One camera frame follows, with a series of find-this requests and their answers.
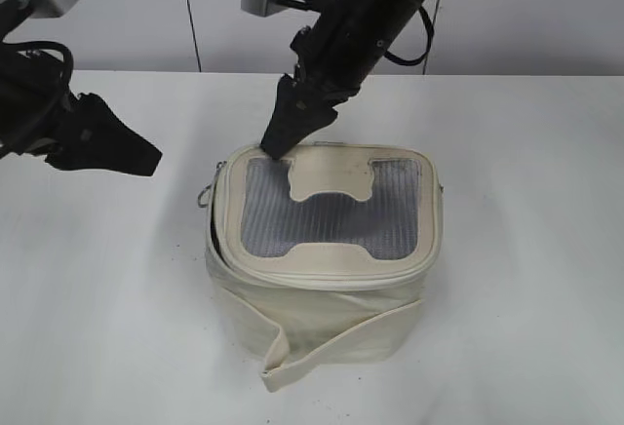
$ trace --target mesh panel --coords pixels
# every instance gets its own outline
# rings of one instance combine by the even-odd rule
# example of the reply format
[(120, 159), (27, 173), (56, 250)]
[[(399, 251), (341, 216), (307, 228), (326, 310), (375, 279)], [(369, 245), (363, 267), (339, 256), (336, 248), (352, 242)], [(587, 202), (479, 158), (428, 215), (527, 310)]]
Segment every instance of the mesh panel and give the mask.
[(268, 159), (249, 162), (242, 239), (250, 254), (280, 257), (301, 243), (359, 245), (380, 260), (403, 259), (415, 251), (416, 162), (372, 162), (372, 197), (364, 203), (341, 193), (293, 201), (289, 167)]

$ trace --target table surface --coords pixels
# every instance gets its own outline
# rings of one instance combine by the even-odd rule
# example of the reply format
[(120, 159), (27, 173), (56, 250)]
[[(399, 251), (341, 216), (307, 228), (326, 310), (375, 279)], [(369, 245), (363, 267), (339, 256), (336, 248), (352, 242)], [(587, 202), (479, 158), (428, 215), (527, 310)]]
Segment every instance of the table surface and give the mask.
[(316, 138), (437, 164), (425, 314), (389, 361), (269, 394), (223, 334), (195, 199), (277, 79), (78, 72), (164, 151), (155, 176), (0, 162), (0, 422), (624, 423), (624, 78), (370, 78)]

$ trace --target zipper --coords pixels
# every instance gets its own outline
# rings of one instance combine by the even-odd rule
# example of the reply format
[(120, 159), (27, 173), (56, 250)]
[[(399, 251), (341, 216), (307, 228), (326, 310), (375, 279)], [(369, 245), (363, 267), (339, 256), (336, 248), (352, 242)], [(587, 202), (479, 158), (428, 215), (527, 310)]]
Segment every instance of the zipper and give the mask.
[(206, 198), (210, 194), (210, 190), (213, 189), (213, 185), (216, 183), (216, 179), (218, 178), (218, 174), (221, 172), (221, 169), (227, 164), (227, 162), (222, 161), (216, 164), (216, 172), (214, 173), (213, 182), (208, 184), (197, 196), (197, 207), (199, 209), (205, 209), (208, 207), (209, 202), (206, 201)]

